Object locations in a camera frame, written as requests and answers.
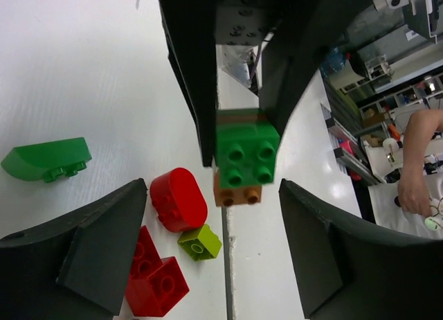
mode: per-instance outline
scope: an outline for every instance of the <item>white table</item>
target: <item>white table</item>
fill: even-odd
[[[168,62],[157,0],[0,1],[0,159],[18,145],[84,136],[93,159],[53,184],[0,169],[0,237],[41,224],[127,182],[189,169],[222,236],[212,171]],[[195,263],[146,206],[162,257],[176,256],[190,293],[164,319],[226,320],[223,251]],[[123,303],[121,319],[132,319]]]
[[[257,97],[219,72],[224,109],[257,106]],[[284,231],[278,189],[286,178],[361,217],[352,182],[338,169],[320,104],[330,109],[317,73],[290,118],[278,152],[274,185],[262,203],[229,210],[235,319],[304,319]]]

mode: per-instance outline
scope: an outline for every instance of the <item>red toy block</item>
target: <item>red toy block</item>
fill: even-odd
[[[154,179],[150,186],[152,206],[171,232],[203,226],[208,206],[191,172],[176,168]]]
[[[142,273],[150,273],[161,267],[162,262],[152,241],[151,235],[144,225],[140,228],[136,251],[132,260],[131,278],[140,276]]]
[[[189,292],[176,258],[162,261],[154,272],[128,282],[126,299],[135,317],[164,317]]]

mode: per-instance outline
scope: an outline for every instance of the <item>green toy block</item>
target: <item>green toy block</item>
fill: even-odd
[[[49,183],[62,175],[75,176],[91,159],[84,138],[75,138],[15,147],[1,166],[15,178]]]
[[[273,182],[280,136],[267,120],[217,124],[217,152],[221,188]]]
[[[183,232],[177,243],[194,261],[214,259],[222,247],[222,242],[207,224]]]

